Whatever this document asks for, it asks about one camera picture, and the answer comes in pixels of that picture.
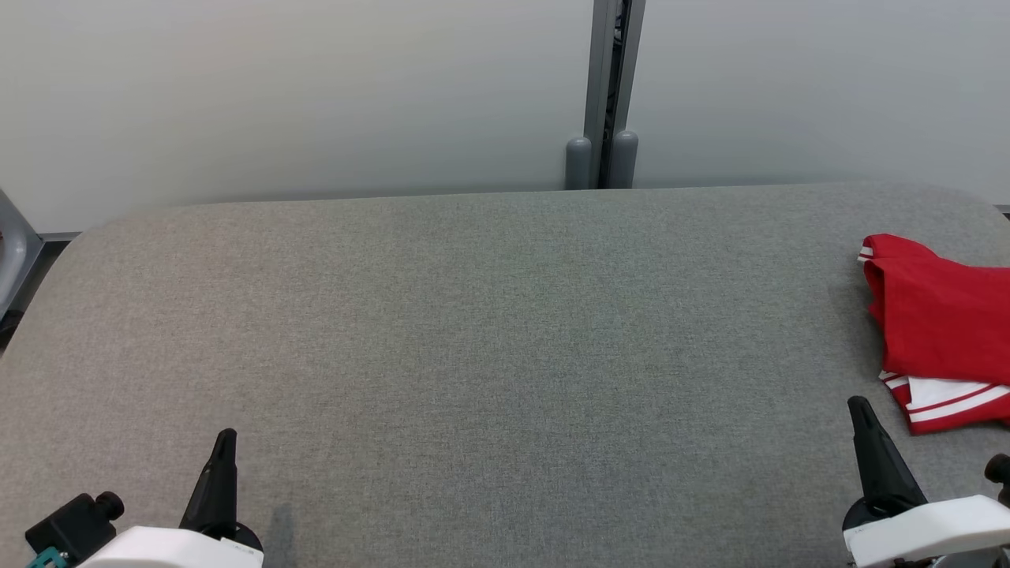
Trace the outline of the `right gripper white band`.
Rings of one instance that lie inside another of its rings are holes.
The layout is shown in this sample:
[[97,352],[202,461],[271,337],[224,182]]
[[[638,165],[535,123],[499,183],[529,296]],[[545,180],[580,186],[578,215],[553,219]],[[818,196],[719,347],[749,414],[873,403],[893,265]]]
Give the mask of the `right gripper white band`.
[[862,486],[848,513],[898,514],[843,531],[856,567],[934,560],[944,567],[974,567],[996,560],[1008,543],[1008,508],[984,495],[928,503],[869,399],[849,397],[847,408]]

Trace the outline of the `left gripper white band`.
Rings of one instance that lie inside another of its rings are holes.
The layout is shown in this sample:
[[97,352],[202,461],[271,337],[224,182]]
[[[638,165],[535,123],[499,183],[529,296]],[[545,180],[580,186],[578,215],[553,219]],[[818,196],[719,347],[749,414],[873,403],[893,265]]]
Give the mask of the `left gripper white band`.
[[218,432],[179,528],[133,526],[80,567],[263,567],[256,533],[237,520],[237,432]]

